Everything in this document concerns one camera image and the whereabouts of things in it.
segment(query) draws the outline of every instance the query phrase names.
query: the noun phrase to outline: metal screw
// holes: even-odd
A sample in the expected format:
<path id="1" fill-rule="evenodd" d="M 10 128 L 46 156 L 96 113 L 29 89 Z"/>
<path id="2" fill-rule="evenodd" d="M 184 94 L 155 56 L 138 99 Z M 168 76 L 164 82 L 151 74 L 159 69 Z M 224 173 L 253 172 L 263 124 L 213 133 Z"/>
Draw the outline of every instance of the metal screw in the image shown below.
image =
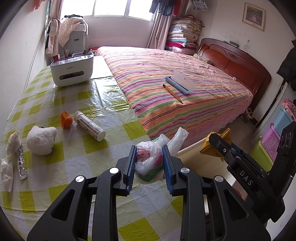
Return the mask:
<path id="1" fill-rule="evenodd" d="M 110 170 L 109 170 L 110 173 L 112 174 L 115 174 L 115 173 L 118 173 L 119 172 L 119 169 L 117 167 L 112 167 Z"/>
<path id="2" fill-rule="evenodd" d="M 181 168 L 181 172 L 182 173 L 188 173 L 190 170 L 189 170 L 189 168 L 187 168 L 187 167 L 182 167 Z"/>
<path id="3" fill-rule="evenodd" d="M 221 176 L 215 176 L 215 180 L 219 183 L 223 182 L 224 178 Z"/>
<path id="4" fill-rule="evenodd" d="M 84 180 L 83 176 L 78 176 L 78 177 L 75 178 L 75 181 L 78 182 L 78 183 L 82 182 L 83 180 Z"/>

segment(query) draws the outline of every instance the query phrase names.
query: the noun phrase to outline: stack of quilts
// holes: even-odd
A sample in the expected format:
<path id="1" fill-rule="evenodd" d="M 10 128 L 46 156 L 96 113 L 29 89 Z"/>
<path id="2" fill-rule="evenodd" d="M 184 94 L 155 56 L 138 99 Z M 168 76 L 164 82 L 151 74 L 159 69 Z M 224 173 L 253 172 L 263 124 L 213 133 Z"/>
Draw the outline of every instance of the stack of quilts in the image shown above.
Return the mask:
<path id="1" fill-rule="evenodd" d="M 192 15 L 172 21 L 165 50 L 194 55 L 198 48 L 197 39 L 201 31 L 202 23 Z"/>

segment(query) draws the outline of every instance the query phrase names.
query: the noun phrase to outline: pen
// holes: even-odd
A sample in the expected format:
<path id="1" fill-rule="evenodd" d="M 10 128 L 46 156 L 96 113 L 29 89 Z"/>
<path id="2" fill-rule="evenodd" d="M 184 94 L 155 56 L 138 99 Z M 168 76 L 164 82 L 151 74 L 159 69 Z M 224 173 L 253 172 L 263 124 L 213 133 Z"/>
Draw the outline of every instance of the pen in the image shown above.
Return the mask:
<path id="1" fill-rule="evenodd" d="M 183 102 L 181 101 L 181 99 L 174 93 L 172 92 L 165 84 L 163 84 L 163 87 L 172 95 L 174 96 L 180 103 L 183 104 Z"/>

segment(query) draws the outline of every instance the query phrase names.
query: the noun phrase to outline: white plush toy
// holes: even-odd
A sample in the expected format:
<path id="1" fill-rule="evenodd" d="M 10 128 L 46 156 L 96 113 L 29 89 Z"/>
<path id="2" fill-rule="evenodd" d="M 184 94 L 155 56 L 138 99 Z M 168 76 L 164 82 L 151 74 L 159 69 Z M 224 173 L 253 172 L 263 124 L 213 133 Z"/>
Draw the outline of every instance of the white plush toy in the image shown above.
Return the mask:
<path id="1" fill-rule="evenodd" d="M 8 139 L 7 146 L 6 146 L 6 153 L 8 156 L 12 153 L 15 153 L 17 149 L 20 148 L 21 142 L 18 134 L 19 134 L 19 131 L 16 130 Z"/>
<path id="2" fill-rule="evenodd" d="M 52 152 L 56 135 L 57 129 L 54 127 L 33 126 L 27 136 L 27 147 L 37 155 L 48 155 Z"/>

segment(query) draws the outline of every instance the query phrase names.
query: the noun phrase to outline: table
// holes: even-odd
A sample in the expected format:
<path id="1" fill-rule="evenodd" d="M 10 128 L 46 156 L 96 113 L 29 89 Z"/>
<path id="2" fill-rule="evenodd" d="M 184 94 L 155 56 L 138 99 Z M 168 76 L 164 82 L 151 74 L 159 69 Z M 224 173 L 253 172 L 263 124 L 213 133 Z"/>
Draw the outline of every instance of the table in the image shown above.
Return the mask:
<path id="1" fill-rule="evenodd" d="M 0 205 L 24 239 L 76 176 L 98 176 L 115 166 L 119 158 L 128 156 L 131 145 L 150 140 L 103 57 L 94 58 L 94 72 L 88 83 L 58 88 L 52 80 L 50 68 L 42 69 L 28 85 L 8 119 L 0 156 L 6 156 L 5 144 L 18 129 L 24 144 L 28 177 L 20 180 L 16 162 L 13 163 L 13 189 L 9 193 L 0 185 Z M 77 110 L 106 130 L 103 141 L 97 142 L 75 122 L 70 129 L 61 128 L 62 111 L 73 115 Z M 26 137 L 34 125 L 57 128 L 51 154 L 38 156 L 28 150 Z M 128 197 L 117 198 L 119 239 L 179 240 L 182 201 L 182 197 L 169 195 L 165 182 L 149 185 L 134 182 Z M 88 240 L 91 240 L 91 228 L 90 225 Z"/>

